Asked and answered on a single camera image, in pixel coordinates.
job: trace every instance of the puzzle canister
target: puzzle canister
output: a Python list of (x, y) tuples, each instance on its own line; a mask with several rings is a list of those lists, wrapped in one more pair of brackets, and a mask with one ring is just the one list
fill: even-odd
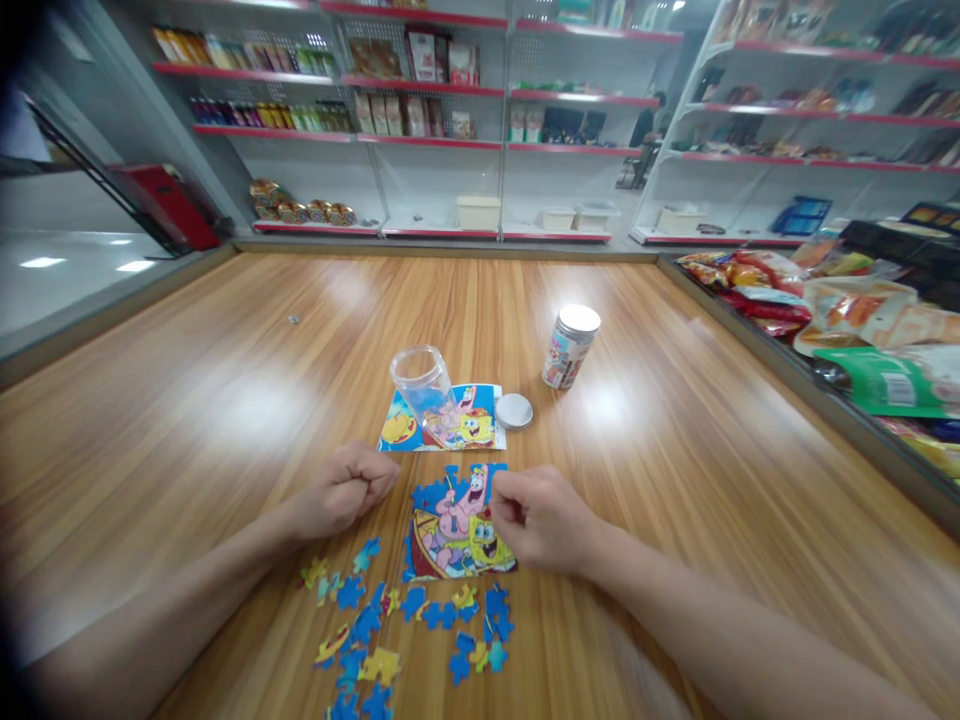
[(543, 381), (558, 390), (573, 385), (599, 329), (600, 316), (586, 305), (560, 308), (543, 365)]

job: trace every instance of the cylindrical container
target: cylindrical container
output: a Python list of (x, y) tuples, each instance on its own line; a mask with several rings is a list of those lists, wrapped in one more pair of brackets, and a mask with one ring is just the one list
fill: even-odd
[(558, 390), (573, 385), (599, 329), (600, 316), (586, 305), (560, 308), (543, 365), (543, 381)]
[(440, 351), (432, 345), (414, 345), (390, 363), (390, 377), (413, 419), (441, 445), (463, 447), (460, 413)]

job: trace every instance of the white lid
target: white lid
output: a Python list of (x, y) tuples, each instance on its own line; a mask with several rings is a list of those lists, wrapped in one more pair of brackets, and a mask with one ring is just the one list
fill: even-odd
[(522, 430), (533, 422), (533, 405), (523, 395), (511, 393), (497, 400), (497, 421), (507, 430)]
[(457, 205), (474, 205), (476, 207), (500, 207), (500, 198), (485, 197), (483, 195), (459, 195)]
[(602, 215), (603, 217), (617, 217), (620, 208), (609, 200), (581, 200), (577, 203), (577, 212), (581, 215)]

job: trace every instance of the patrick star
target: patrick star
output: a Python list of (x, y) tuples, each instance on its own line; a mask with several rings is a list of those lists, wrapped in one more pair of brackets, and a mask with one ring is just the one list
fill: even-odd
[(437, 565), (448, 577), (466, 574), (465, 571), (451, 566), (464, 560), (469, 544), (470, 516), (483, 510), (486, 495), (487, 466), (479, 465), (473, 469), (470, 487), (459, 502), (454, 503), (456, 493), (451, 489), (446, 497), (437, 503), (440, 522), (433, 534), (423, 538), (423, 545), (431, 555), (436, 554)]

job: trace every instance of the white shelving unit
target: white shelving unit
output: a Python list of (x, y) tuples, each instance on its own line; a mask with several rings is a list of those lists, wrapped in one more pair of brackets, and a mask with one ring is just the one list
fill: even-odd
[[(960, 58), (925, 57), (848, 48), (734, 39), (714, 42), (725, 7), (723, 0), (681, 97), (680, 106), (650, 172), (630, 236), (644, 245), (772, 246), (798, 244), (802, 238), (774, 235), (770, 227), (794, 196), (828, 199), (833, 217), (863, 219), (902, 215), (921, 200), (944, 201), (960, 191), (960, 167), (936, 163), (891, 162), (915, 141), (936, 132), (956, 132), (953, 118), (909, 117), (893, 113), (921, 81), (960, 89)], [(884, 0), (837, 0), (820, 37), (847, 31), (863, 37), (892, 5)], [(707, 68), (725, 72), (708, 102), (693, 102)], [(737, 86), (754, 86), (763, 101), (788, 89), (832, 91), (842, 78), (869, 80), (875, 105), (868, 113), (771, 107), (727, 101)], [(723, 137), (733, 117), (762, 118), (760, 142), (784, 139), (805, 150), (829, 146), (844, 153), (874, 153), (876, 161), (810, 157), (709, 154), (670, 149), (703, 137)], [(655, 230), (665, 205), (692, 204), (704, 222), (726, 235), (669, 236)]]

